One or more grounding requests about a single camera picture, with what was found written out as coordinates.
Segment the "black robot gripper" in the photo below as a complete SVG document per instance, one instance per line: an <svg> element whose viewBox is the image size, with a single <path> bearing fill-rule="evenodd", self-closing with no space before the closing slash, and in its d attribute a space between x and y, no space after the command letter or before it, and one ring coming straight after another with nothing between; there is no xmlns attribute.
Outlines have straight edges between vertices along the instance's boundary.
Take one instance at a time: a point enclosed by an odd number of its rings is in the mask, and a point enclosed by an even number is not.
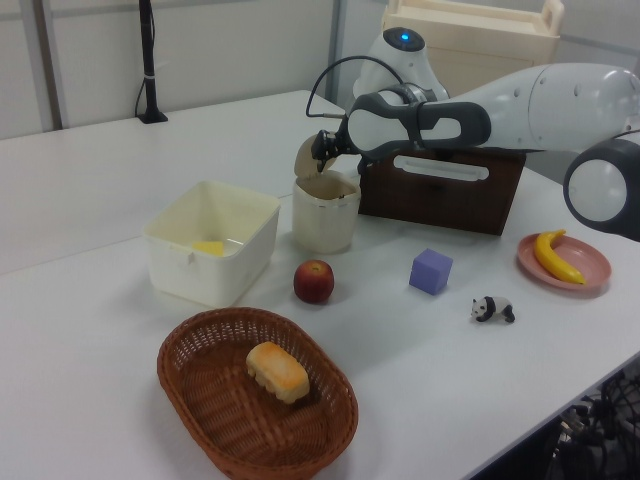
<svg viewBox="0 0 640 480"><path fill-rule="evenodd" d="M318 173L322 173L335 158L352 153L353 145L344 125L335 132L319 131L312 139L311 154L316 159Z"/></svg>

